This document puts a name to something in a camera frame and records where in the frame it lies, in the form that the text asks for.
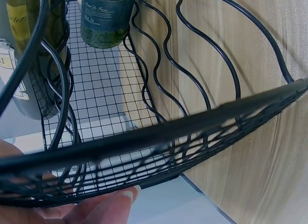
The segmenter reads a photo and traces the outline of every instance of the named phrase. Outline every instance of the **bottle label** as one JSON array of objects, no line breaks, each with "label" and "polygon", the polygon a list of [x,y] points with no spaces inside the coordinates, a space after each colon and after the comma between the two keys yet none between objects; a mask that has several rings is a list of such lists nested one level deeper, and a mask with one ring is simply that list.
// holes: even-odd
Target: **bottle label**
[{"label": "bottle label", "polygon": [[[7,46],[7,43],[0,40],[0,77],[6,85],[16,68],[16,60],[13,48]],[[20,100],[29,100],[26,93],[26,87],[23,81],[14,93],[14,97]]]},{"label": "bottle label", "polygon": [[96,31],[127,29],[135,0],[83,0],[82,19]]},{"label": "bottle label", "polygon": [[28,40],[31,37],[26,5],[11,6],[6,4],[11,30],[16,41]]}]

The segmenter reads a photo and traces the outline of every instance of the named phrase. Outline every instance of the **jar label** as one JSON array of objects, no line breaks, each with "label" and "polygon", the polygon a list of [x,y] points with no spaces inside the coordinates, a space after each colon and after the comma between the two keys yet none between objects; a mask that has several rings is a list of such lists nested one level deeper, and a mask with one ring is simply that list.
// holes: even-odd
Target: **jar label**
[{"label": "jar label", "polygon": [[134,1],[83,0],[83,22],[88,28],[103,32],[127,29]]},{"label": "jar label", "polygon": [[6,5],[12,34],[16,41],[28,40],[31,37],[26,5]]}]

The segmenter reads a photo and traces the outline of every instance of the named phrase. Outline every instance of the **black wire rack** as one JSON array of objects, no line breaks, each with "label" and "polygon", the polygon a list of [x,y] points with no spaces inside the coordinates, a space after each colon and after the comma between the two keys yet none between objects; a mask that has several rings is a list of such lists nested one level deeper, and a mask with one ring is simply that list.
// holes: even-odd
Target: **black wire rack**
[{"label": "black wire rack", "polygon": [[[58,206],[137,184],[146,188],[171,180],[241,140],[302,96],[308,89],[308,79],[293,80],[268,30],[236,2],[222,1],[242,12],[267,37],[287,82],[285,86],[241,98],[240,83],[231,60],[214,40],[189,23],[181,13],[183,0],[179,0],[176,6],[179,19],[219,52],[234,81],[235,101],[212,108],[201,83],[177,63],[168,50],[172,29],[167,17],[146,1],[136,0],[132,29],[145,35],[156,48],[154,81],[184,116],[167,122],[155,108],[148,87],[152,76],[136,53],[130,35],[112,49],[86,45],[80,36],[81,14],[77,2],[68,0],[70,37],[66,64],[61,64],[57,51],[43,37],[29,43],[34,49],[35,45],[36,49],[40,45],[45,47],[59,68],[62,91],[57,91],[50,79],[49,83],[57,97],[55,104],[60,114],[51,119],[42,117],[44,152],[0,161],[0,204]],[[140,6],[155,11],[165,21],[168,33],[163,50],[138,27],[136,18]],[[40,9],[49,10],[44,0]],[[207,111],[188,116],[180,101],[162,86],[157,74],[163,54],[196,84]],[[20,61],[2,91],[0,115],[29,65],[31,63]]]}]

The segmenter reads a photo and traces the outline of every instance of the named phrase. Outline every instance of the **black metal wire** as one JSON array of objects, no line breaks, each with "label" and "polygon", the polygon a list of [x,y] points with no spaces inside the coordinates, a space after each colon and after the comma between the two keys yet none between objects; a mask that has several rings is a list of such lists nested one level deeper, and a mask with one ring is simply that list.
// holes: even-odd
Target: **black metal wire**
[{"label": "black metal wire", "polygon": [[57,51],[45,40],[41,42],[41,45],[43,48],[45,48],[46,51],[52,56],[54,59],[60,73],[61,77],[61,84],[62,84],[62,94],[58,94],[57,89],[52,85],[49,84],[52,90],[59,96],[62,97],[62,109],[59,117],[59,123],[55,132],[55,135],[51,141],[51,144],[49,146],[49,150],[55,150],[58,148],[59,142],[62,137],[62,133],[65,128],[67,115],[68,115],[68,108],[69,108],[69,82],[68,82],[68,76],[65,69],[65,66],[58,55]]},{"label": "black metal wire", "polygon": [[55,2],[53,2],[53,4],[51,5],[50,7],[50,10],[52,11],[54,8],[57,7],[57,5],[59,5],[62,1],[65,1],[65,0],[56,0]]},{"label": "black metal wire", "polygon": [[[133,40],[132,40],[130,34],[128,34],[128,39],[129,39],[129,42],[130,42],[130,44],[131,44],[131,49],[132,49],[132,51],[135,52],[135,53],[137,53],[136,48],[135,48],[135,46],[134,46],[134,42],[133,42]],[[144,73],[143,73],[143,71],[142,71],[141,63],[140,63],[139,61],[137,61],[137,65],[138,65],[138,68],[139,68],[139,70],[140,70],[141,77],[142,77],[143,81],[145,81],[145,76],[144,76]],[[150,103],[151,103],[151,107],[152,107],[155,111],[157,111],[156,106],[155,106],[155,103],[154,103],[154,100],[153,100],[153,97],[152,97],[152,95],[150,94],[150,88],[149,88],[148,85],[146,86],[146,90],[147,90],[147,94],[148,94],[148,96],[149,96],[149,100],[150,100]],[[158,116],[156,116],[156,119],[157,119],[157,122],[158,122],[158,123],[161,122],[161,119],[160,119]]]},{"label": "black metal wire", "polygon": [[285,81],[287,81],[287,83],[294,82],[294,79],[290,75],[290,72],[288,71],[288,68],[285,64],[281,50],[277,42],[275,41],[274,37],[269,32],[269,30],[267,30],[266,27],[253,14],[251,14],[248,10],[246,10],[244,7],[242,7],[238,3],[234,2],[233,0],[222,0],[222,1],[234,7],[239,12],[241,12],[243,15],[245,15],[250,21],[252,21],[262,31],[262,33],[265,35],[265,37],[268,39],[269,43],[271,44],[273,50],[275,51],[275,54],[276,54],[276,57],[277,57],[277,60],[280,66],[280,70],[282,72],[282,75]]},{"label": "black metal wire", "polygon": [[175,61],[175,59],[173,59],[173,57],[171,56],[169,50],[168,50],[168,43],[170,41],[170,38],[171,38],[171,24],[169,22],[169,20],[167,19],[167,17],[164,15],[164,13],[162,13],[159,9],[157,9],[156,7],[148,4],[146,1],[144,0],[139,0],[144,6],[152,9],[153,11],[155,11],[157,14],[159,14],[164,22],[166,23],[167,25],[167,29],[168,29],[168,33],[167,33],[167,37],[166,39],[164,40],[164,51],[165,51],[165,55],[167,56],[168,60],[178,69],[180,70],[181,72],[183,72],[186,76],[188,76],[193,82],[194,84],[197,86],[197,88],[199,89],[199,91],[201,92],[201,95],[203,96],[203,99],[205,101],[205,104],[206,104],[206,107],[207,107],[207,110],[211,110],[211,103],[209,101],[209,98],[203,88],[203,86],[201,85],[201,83],[196,79],[196,77],[191,73],[189,72],[188,70],[186,70],[185,68],[183,68],[179,63],[177,63]]},{"label": "black metal wire", "polygon": [[221,55],[223,60],[226,62],[233,78],[234,86],[235,86],[235,98],[240,99],[241,98],[241,86],[240,81],[237,76],[236,70],[230,60],[230,58],[227,56],[227,54],[224,52],[224,50],[214,41],[212,40],[207,34],[202,32],[201,30],[194,27],[182,14],[181,12],[181,5],[183,4],[183,0],[179,0],[176,6],[176,13],[179,17],[179,19],[184,23],[186,27],[188,27],[191,31],[193,31],[195,34],[199,35],[203,39],[205,39],[209,44],[211,44],[212,47],[215,48],[215,50]]},{"label": "black metal wire", "polygon": [[157,61],[156,61],[156,64],[155,64],[155,67],[153,69],[153,78],[154,78],[154,81],[155,81],[155,84],[158,86],[159,90],[165,94],[166,96],[168,96],[179,108],[180,110],[182,111],[183,115],[187,116],[187,112],[185,111],[183,105],[172,95],[170,94],[163,86],[162,84],[159,82],[158,80],[158,68],[160,66],[160,63],[161,63],[161,59],[162,59],[162,55],[161,55],[161,51],[160,51],[160,48],[158,46],[158,44],[156,43],[156,41],[148,34],[146,33],[145,31],[141,30],[137,25],[136,25],[136,17],[140,11],[140,8],[139,8],[139,5],[137,3],[135,3],[135,6],[136,6],[136,12],[135,14],[132,16],[132,25],[133,27],[140,33],[142,33],[144,36],[146,36],[150,41],[151,43],[154,45],[156,51],[157,51]]},{"label": "black metal wire", "polygon": [[[67,48],[66,61],[65,61],[64,66],[69,76],[69,84],[70,84],[69,95],[71,96],[74,90],[74,76],[73,76],[73,73],[69,69],[70,63],[71,63],[71,53],[70,53],[69,48]],[[61,86],[61,81],[57,80],[57,84],[55,85],[55,88],[60,88],[60,86]],[[62,101],[56,101],[56,102],[57,102],[57,106],[59,107]]]},{"label": "black metal wire", "polygon": [[0,93],[0,117],[2,116],[6,106],[9,104],[13,94],[15,93],[26,72],[35,61],[35,58],[33,58],[33,56],[38,53],[40,42],[44,37],[49,18],[49,11],[49,0],[39,0],[38,22],[34,27],[33,34],[30,38],[29,43],[26,46],[21,60],[17,64],[15,71],[13,72],[8,83]]},{"label": "black metal wire", "polygon": [[[58,53],[61,53],[61,51],[66,47],[66,43],[67,43],[67,41],[68,41],[68,39],[69,39],[69,35],[70,35],[70,29],[69,29],[69,23],[68,23],[68,21],[66,21],[65,22],[65,32],[64,32],[64,34],[63,34],[63,37],[62,37],[62,41],[61,41],[61,44],[60,44],[60,46],[59,46],[59,48],[57,49],[57,52]],[[54,59],[53,58],[51,58],[51,60],[48,62],[48,66],[47,66],[47,69],[50,69],[51,68],[51,66],[52,66],[52,64],[53,64],[53,62],[54,62]],[[70,61],[68,61],[68,59],[65,61],[65,64],[70,64]],[[59,81],[59,79],[60,79],[60,75],[57,75],[55,78],[53,78],[52,79],[52,81],[53,82],[60,82]]]},{"label": "black metal wire", "polygon": [[[177,5],[177,14],[179,17],[181,15],[180,4],[181,2],[179,1]],[[157,49],[158,58],[154,67],[154,79],[156,78],[158,81],[157,70],[161,61],[159,47],[151,36],[136,26],[135,18],[136,17],[133,17],[133,26],[140,33],[148,37]],[[186,26],[194,32],[197,32],[197,35],[200,35],[201,37],[203,36],[198,33],[198,30],[195,30],[195,27],[189,24],[184,16],[181,20],[184,23],[187,23],[185,24]],[[166,42],[168,43],[170,39],[168,36],[164,43],[165,52],[168,52],[166,46]],[[62,205],[78,202],[86,198],[113,192],[137,184],[153,185],[166,179],[168,180],[180,172],[214,156],[236,141],[242,139],[244,136],[253,132],[256,128],[279,114],[284,108],[294,102],[308,89],[308,79],[301,79],[268,92],[224,104],[214,110],[208,109],[206,112],[171,122],[165,122],[163,117],[159,117],[161,114],[154,112],[156,117],[159,117],[162,123],[144,129],[119,134],[117,136],[82,143],[77,130],[74,111],[70,105],[67,105],[67,99],[69,98],[74,85],[73,75],[70,71],[68,74],[71,87],[69,85],[66,72],[69,65],[67,65],[67,62],[65,63],[65,66],[63,65],[60,57],[56,54],[57,51],[51,48],[45,40],[42,42],[42,45],[45,45],[45,47],[47,46],[49,52],[54,54],[54,56],[52,55],[53,58],[57,56],[54,60],[59,68],[61,78],[62,92],[58,89],[60,88],[60,85],[55,85],[55,83],[52,82],[49,72],[49,84],[58,97],[56,98],[55,103],[61,112],[57,129],[59,126],[61,127],[60,131],[57,131],[55,136],[57,136],[58,133],[62,134],[64,128],[67,128],[67,131],[73,135],[73,146],[57,149],[56,141],[54,141],[53,149],[56,151],[46,151],[26,156],[2,159],[0,161],[0,195],[18,194],[20,197],[3,198],[0,196],[1,205],[17,205],[23,207]],[[132,48],[131,50],[128,48],[128,45],[125,42],[124,45],[128,52],[136,56],[140,66],[145,69],[145,77],[143,78],[144,86],[141,92],[142,100],[145,102],[145,105],[149,110],[152,109],[155,111],[155,106],[153,104],[148,104],[145,99],[145,91],[148,90],[149,81],[148,68],[142,58],[136,53],[135,49]],[[261,111],[258,115],[252,116],[254,112],[259,111],[260,109]],[[238,117],[242,119],[241,126],[237,126]],[[230,119],[234,119],[235,121],[233,124],[225,126],[225,121]],[[68,121],[72,130],[66,126],[66,121]],[[237,129],[229,133],[228,131],[233,127],[237,127]],[[213,134],[215,134],[215,136],[209,140],[207,137]],[[183,140],[183,137],[189,138],[181,142],[180,139],[182,138]],[[173,151],[171,151],[168,156],[164,155],[166,150],[161,147],[166,145],[166,143],[173,143]],[[146,156],[131,159],[124,163],[121,161],[117,164],[111,164],[103,169],[95,167],[94,170],[91,170],[88,167],[89,170],[87,170],[87,162],[100,162],[105,158],[112,158],[133,151],[141,151],[141,149],[144,148],[154,148],[154,151],[151,151],[151,153]],[[188,153],[188,150],[194,150],[195,148],[197,148],[197,150]],[[71,166],[73,165],[78,165],[77,171],[75,174],[70,175]],[[118,167],[123,167],[123,170],[114,171],[114,169]],[[60,177],[43,180],[41,176],[43,172],[59,168],[65,168]],[[103,174],[103,171],[108,170],[111,171],[107,174]],[[96,175],[95,179],[86,178],[86,176],[92,175],[93,173]],[[18,177],[25,178],[26,182],[18,184],[10,181],[11,178],[14,179]],[[67,188],[65,188],[66,179],[70,180]],[[94,185],[95,188],[89,188],[88,185]],[[74,192],[66,194],[65,190],[68,189],[74,189]]]},{"label": "black metal wire", "polygon": [[145,64],[144,60],[136,53],[134,52],[133,50],[129,49],[127,44],[126,44],[126,39],[128,37],[128,33],[130,32],[130,27],[128,27],[128,32],[127,32],[127,35],[124,37],[124,41],[123,41],[123,44],[124,44],[124,47],[126,48],[126,50],[133,54],[137,59],[138,61],[140,61],[140,63],[142,64],[142,66],[144,67],[144,72],[145,72],[145,81],[144,81],[144,85],[142,87],[142,90],[141,90],[141,96],[142,96],[142,100],[143,102],[145,103],[146,107],[151,111],[153,112],[155,115],[157,115],[163,122],[166,122],[166,119],[159,113],[156,111],[156,109],[154,109],[153,107],[151,107],[149,105],[149,103],[146,101],[145,99],[145,90],[148,86],[148,83],[149,83],[149,70],[148,70],[148,67],[147,65]]}]

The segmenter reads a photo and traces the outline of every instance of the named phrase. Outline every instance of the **wood grain surface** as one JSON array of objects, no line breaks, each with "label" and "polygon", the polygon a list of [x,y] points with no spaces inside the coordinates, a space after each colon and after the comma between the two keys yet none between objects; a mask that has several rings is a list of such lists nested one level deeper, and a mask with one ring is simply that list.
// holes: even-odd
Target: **wood grain surface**
[{"label": "wood grain surface", "polygon": [[[234,0],[252,12],[272,33],[294,79],[308,76],[308,0]],[[231,74],[219,54],[186,28],[175,15],[177,0],[147,0],[172,22],[173,57],[206,89],[212,106],[235,99]],[[215,40],[232,60],[242,97],[285,85],[274,52],[247,18],[220,0],[184,0],[182,12]],[[142,8],[140,26],[159,42],[166,25]],[[133,35],[137,50],[153,69],[155,51],[145,37]],[[165,58],[159,77],[190,114],[206,110],[196,86]],[[158,110],[181,117],[154,85]],[[308,223],[308,95],[227,150],[186,172],[237,223]]]}]

